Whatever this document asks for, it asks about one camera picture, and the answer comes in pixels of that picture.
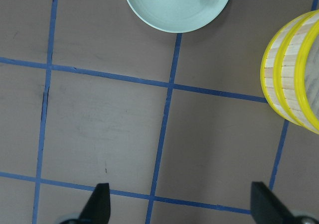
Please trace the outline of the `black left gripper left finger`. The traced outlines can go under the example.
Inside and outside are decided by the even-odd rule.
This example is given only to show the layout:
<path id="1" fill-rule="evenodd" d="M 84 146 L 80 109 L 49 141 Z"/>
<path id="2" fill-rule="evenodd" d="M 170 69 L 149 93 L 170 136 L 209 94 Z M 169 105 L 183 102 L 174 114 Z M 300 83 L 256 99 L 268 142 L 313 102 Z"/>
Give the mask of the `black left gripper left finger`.
<path id="1" fill-rule="evenodd" d="M 79 217 L 61 224 L 108 224 L 110 220 L 110 187 L 108 183 L 97 184 Z"/>

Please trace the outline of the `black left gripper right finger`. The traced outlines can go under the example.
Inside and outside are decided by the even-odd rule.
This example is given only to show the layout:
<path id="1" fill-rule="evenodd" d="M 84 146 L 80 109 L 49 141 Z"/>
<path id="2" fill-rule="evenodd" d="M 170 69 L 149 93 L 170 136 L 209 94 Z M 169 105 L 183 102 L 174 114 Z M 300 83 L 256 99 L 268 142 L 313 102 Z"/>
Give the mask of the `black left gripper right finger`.
<path id="1" fill-rule="evenodd" d="M 263 182 L 252 182 L 250 212 L 256 224 L 317 224 L 318 219 L 305 214 L 295 215 Z"/>

